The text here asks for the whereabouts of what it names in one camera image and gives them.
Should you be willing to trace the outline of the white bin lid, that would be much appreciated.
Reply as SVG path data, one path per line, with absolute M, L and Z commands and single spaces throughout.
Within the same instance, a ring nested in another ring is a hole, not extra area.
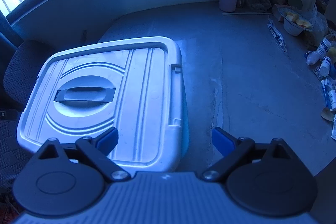
M 182 57 L 163 36 L 62 51 L 42 66 L 17 127 L 36 152 L 48 138 L 73 143 L 112 127 L 108 158 L 131 174 L 175 170 L 182 152 Z

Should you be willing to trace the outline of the green round object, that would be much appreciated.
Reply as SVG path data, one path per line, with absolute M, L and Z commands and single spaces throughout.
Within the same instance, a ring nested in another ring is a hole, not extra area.
M 294 7 L 295 9 L 302 10 L 303 2 L 302 0 L 287 0 L 288 5 Z

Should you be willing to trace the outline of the teal plastic storage bin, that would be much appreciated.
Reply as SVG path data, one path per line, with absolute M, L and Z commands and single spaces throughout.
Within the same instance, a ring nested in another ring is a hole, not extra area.
M 182 106 L 183 106 L 183 123 L 182 123 L 182 152 L 181 158 L 185 157 L 189 148 L 189 118 L 187 110 L 187 99 L 184 78 L 182 78 Z

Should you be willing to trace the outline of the tan perforated patch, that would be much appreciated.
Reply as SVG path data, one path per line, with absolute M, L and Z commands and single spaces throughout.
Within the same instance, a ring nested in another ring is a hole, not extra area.
M 324 120 L 333 122 L 334 121 L 334 113 L 328 109 L 327 107 L 324 107 L 321 111 L 321 116 Z

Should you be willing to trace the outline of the white ointment tube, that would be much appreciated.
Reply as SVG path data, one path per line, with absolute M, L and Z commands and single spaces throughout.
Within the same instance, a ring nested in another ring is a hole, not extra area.
M 332 132 L 331 132 L 331 138 L 333 140 L 336 140 L 336 114 L 334 114 L 333 128 L 332 128 Z

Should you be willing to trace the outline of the blue toothpaste tube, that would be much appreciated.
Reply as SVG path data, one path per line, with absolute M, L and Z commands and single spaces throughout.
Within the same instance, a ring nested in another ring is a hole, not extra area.
M 321 88 L 322 88 L 322 93 L 323 93 L 323 97 L 325 100 L 325 106 L 326 108 L 328 108 L 329 110 L 331 109 L 331 104 L 330 104 L 330 100 L 329 100 L 329 95 L 328 92 L 326 90 L 326 85 L 324 80 L 321 80 Z

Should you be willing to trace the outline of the grey patterned chair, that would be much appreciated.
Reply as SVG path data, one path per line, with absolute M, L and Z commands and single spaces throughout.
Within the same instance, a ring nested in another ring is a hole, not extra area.
M 26 107 L 38 73 L 56 50 L 35 40 L 23 42 L 1 74 L 1 193 L 9 192 L 31 157 L 17 141 L 19 117 Z

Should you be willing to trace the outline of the white tube bottle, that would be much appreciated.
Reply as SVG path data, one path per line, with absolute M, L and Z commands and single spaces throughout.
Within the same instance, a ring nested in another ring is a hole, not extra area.
M 330 110 L 336 110 L 336 92 L 334 89 L 328 91 L 329 101 L 330 101 Z

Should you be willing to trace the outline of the white lying bottle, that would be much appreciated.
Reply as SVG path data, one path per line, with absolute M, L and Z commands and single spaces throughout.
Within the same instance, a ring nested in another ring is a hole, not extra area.
M 312 66 L 320 60 L 321 55 L 317 51 L 311 52 L 306 58 L 306 64 Z

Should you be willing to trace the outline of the snack wrapper packet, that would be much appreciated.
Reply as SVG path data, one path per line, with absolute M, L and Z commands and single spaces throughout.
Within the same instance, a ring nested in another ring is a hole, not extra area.
M 286 44 L 281 32 L 276 28 L 274 21 L 271 18 L 268 18 L 267 26 L 280 50 L 284 53 L 287 53 Z

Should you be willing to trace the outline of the white bottle blue label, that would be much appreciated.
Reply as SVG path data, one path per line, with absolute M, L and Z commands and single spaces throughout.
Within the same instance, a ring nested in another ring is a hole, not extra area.
M 331 47 L 331 42 L 327 38 L 323 38 L 316 52 L 319 59 L 323 59 Z

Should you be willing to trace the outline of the white ribbed bowl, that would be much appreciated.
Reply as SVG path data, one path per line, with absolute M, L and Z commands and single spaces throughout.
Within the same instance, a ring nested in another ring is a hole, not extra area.
M 312 32 L 312 24 L 299 12 L 292 9 L 281 8 L 280 14 L 284 18 L 284 29 L 292 36 L 298 36 L 301 32 Z

